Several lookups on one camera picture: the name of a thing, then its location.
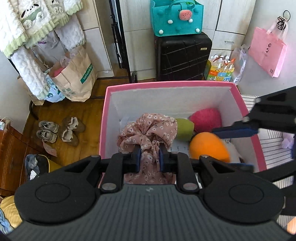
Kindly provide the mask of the grey sneaker pair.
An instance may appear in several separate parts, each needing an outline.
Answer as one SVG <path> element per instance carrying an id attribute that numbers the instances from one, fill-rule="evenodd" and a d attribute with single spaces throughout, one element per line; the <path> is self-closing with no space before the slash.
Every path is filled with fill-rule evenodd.
<path id="1" fill-rule="evenodd" d="M 44 142 L 55 143 L 58 138 L 58 130 L 60 126 L 52 121 L 43 120 L 39 122 L 39 130 L 36 132 L 36 136 Z"/>

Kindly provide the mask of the white plush toy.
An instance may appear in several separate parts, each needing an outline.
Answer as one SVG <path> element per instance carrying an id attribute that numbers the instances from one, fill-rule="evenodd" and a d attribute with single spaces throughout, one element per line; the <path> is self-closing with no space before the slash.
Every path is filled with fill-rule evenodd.
<path id="1" fill-rule="evenodd" d="M 226 147 L 227 151 L 230 155 L 230 162 L 231 163 L 241 163 L 241 155 L 236 150 L 236 147 L 227 139 L 223 139 L 223 144 Z"/>

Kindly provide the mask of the white wardrobe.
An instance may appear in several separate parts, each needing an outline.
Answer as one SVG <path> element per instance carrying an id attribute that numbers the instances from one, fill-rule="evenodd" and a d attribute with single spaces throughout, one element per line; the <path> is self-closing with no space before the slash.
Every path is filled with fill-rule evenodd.
<path id="1" fill-rule="evenodd" d="M 255 1 L 84 1 L 77 13 L 100 76 L 199 79 L 207 58 L 242 45 Z"/>

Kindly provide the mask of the red plush ball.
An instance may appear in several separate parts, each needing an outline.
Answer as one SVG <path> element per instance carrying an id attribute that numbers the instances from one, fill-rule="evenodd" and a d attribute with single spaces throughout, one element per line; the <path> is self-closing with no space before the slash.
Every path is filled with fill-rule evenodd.
<path id="1" fill-rule="evenodd" d="M 196 111 L 189 117 L 189 120 L 194 124 L 196 133 L 211 132 L 214 128 L 222 127 L 221 114 L 216 108 Z"/>

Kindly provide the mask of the black clothes rack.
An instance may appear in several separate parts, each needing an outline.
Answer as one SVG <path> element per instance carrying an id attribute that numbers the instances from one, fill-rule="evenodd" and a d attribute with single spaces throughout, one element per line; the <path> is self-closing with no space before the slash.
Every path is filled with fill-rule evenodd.
<path id="1" fill-rule="evenodd" d="M 127 71 L 129 83 L 137 83 L 137 72 L 130 70 L 120 0 L 109 0 L 108 2 L 111 11 L 110 18 L 112 20 L 111 29 L 114 39 L 114 47 L 119 68 Z"/>

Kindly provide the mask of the teal felt handbag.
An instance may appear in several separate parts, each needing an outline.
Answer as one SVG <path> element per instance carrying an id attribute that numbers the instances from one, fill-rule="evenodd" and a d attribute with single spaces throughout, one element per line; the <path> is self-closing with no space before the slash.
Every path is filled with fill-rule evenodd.
<path id="1" fill-rule="evenodd" d="M 200 34 L 204 6 L 197 1 L 150 1 L 150 18 L 157 37 Z"/>

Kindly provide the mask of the green plush ball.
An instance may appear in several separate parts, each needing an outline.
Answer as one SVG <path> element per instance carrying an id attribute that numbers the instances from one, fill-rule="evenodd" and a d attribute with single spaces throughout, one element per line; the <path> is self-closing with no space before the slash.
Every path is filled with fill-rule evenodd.
<path id="1" fill-rule="evenodd" d="M 176 121 L 178 125 L 176 139 L 185 142 L 190 141 L 194 134 L 194 123 L 185 118 L 177 118 Z"/>

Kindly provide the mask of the pink paper gift bag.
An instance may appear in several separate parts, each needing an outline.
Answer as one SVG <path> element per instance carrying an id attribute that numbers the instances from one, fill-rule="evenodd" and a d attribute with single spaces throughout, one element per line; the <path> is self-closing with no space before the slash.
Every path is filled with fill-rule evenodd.
<path id="1" fill-rule="evenodd" d="M 259 27 L 254 30 L 248 54 L 271 77 L 280 75 L 287 52 L 287 32 L 286 18 L 274 22 L 268 30 Z"/>

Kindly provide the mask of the pink storage box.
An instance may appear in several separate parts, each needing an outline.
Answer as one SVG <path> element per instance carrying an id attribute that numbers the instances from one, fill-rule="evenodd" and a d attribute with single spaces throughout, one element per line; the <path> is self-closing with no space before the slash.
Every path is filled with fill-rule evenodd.
<path id="1" fill-rule="evenodd" d="M 206 108 L 219 109 L 223 126 L 230 126 L 249 113 L 237 87 L 229 82 L 168 81 L 109 86 L 102 112 L 99 153 L 103 158 L 117 153 L 120 131 L 144 113 L 188 118 Z"/>

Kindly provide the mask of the clear plastic bag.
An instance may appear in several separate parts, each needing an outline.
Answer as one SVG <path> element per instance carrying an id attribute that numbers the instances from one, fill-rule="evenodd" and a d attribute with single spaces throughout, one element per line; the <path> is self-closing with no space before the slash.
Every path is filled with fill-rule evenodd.
<path id="1" fill-rule="evenodd" d="M 238 85 L 248 60 L 248 46 L 243 44 L 242 46 L 235 48 L 231 54 L 231 59 L 235 59 L 231 80 L 235 85 Z"/>

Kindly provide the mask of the purple plush toy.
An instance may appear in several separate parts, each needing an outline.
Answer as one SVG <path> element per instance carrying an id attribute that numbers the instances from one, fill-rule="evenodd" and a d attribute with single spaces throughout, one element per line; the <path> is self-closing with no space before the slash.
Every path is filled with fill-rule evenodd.
<path id="1" fill-rule="evenodd" d="M 282 141 L 282 148 L 284 149 L 292 149 L 294 145 L 294 134 L 291 133 L 283 133 L 283 141 Z"/>

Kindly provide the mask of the orange egg-shaped sponge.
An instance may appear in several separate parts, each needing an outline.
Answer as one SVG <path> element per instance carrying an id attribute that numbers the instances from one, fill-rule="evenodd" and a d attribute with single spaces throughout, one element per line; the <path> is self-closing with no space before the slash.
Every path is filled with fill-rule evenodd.
<path id="1" fill-rule="evenodd" d="M 223 141 L 209 132 L 199 133 L 192 138 L 189 143 L 189 154 L 193 159 L 207 155 L 225 163 L 230 162 L 230 154 Z"/>

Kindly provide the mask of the pink floral fabric scrunchie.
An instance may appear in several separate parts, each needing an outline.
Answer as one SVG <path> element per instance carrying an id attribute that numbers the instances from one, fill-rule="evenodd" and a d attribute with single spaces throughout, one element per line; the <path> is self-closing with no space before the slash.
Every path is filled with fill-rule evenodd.
<path id="1" fill-rule="evenodd" d="M 177 136 L 176 119 L 162 114 L 144 113 L 136 121 L 128 123 L 117 137 L 117 146 L 122 153 L 132 152 L 140 146 L 140 168 L 137 173 L 125 174 L 128 184 L 174 184 L 173 173 L 160 171 L 159 149 L 164 144 L 169 149 Z"/>

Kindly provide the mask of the striped table cover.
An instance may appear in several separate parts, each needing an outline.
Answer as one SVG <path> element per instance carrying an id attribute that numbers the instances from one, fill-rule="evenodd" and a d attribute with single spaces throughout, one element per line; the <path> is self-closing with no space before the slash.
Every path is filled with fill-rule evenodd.
<path id="1" fill-rule="evenodd" d="M 254 95 L 242 95 L 242 98 L 249 111 L 255 105 Z M 266 168 L 270 169 L 292 161 L 292 149 L 283 148 L 283 134 L 278 131 L 260 129 L 258 138 L 262 147 Z M 285 188 L 293 184 L 294 177 L 290 176 L 280 181 L 274 182 L 279 188 Z M 295 216 L 280 215 L 277 219 L 279 225 L 284 227 L 289 233 L 295 234 Z"/>

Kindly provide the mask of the wooden bedside cabinet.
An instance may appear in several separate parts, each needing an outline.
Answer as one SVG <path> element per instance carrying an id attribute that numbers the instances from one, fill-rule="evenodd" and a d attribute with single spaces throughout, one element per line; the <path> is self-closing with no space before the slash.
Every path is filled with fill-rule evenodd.
<path id="1" fill-rule="evenodd" d="M 1 130 L 0 192 L 6 197 L 14 195 L 26 181 L 25 157 L 28 154 L 45 154 L 45 150 L 14 129 L 9 120 L 4 123 Z"/>

